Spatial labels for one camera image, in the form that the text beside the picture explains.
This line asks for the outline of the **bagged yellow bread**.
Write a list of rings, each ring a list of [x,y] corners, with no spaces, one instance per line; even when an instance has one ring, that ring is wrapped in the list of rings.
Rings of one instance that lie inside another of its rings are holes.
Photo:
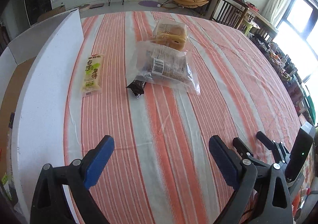
[[[185,24],[173,20],[160,19],[153,31],[151,42],[183,51],[188,40],[188,28]]]

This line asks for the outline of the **orange striped tablecloth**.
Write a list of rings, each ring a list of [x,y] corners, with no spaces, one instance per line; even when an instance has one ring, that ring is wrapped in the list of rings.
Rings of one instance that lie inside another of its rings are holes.
[[[169,18],[187,25],[186,49],[200,94],[147,84],[136,98],[126,69],[136,43]],[[272,66],[239,31],[208,20],[157,12],[81,20],[84,41],[68,91],[64,157],[69,163],[105,135],[115,150],[91,194],[111,223],[213,223],[232,189],[209,153],[209,138],[241,138],[264,162],[272,155],[258,131],[293,146],[300,122]],[[83,96],[87,59],[104,55],[101,92]]]

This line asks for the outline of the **clear bag of brown biscuits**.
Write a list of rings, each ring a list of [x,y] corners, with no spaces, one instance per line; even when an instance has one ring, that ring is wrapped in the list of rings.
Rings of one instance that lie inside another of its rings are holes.
[[[137,42],[126,78],[128,85],[139,80],[197,95],[201,92],[191,52],[150,41]]]

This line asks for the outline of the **purple floor mat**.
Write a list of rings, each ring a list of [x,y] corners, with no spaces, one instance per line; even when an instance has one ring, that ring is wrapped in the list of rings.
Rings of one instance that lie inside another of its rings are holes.
[[[160,8],[161,5],[160,3],[156,1],[140,1],[139,2],[140,6],[147,7],[147,8]]]

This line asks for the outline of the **wooden side table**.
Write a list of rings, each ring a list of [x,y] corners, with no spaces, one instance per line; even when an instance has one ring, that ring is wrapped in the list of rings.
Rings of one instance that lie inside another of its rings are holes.
[[[247,15],[259,26],[258,29],[256,27],[252,27],[252,34],[261,35],[267,42],[274,40],[278,34],[278,30],[266,18],[253,9],[249,9],[247,11]]]

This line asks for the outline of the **small dark brown snack packet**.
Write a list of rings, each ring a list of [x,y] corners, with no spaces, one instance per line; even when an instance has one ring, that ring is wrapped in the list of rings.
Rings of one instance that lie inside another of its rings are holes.
[[[144,87],[146,82],[133,80],[126,88],[130,89],[136,98],[139,98],[141,95],[144,94]]]

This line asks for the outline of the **dark wooden chair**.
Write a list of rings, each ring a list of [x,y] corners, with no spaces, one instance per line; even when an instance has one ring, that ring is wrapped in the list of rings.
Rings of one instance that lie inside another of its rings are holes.
[[[240,0],[217,0],[211,20],[239,29],[247,12],[247,4]]]

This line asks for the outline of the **yellow green rice cracker pack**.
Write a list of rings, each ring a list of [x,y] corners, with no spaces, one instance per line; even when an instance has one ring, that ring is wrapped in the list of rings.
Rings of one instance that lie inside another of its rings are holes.
[[[91,55],[87,59],[81,85],[83,96],[90,96],[101,92],[101,72],[103,64],[104,55],[102,54]]]

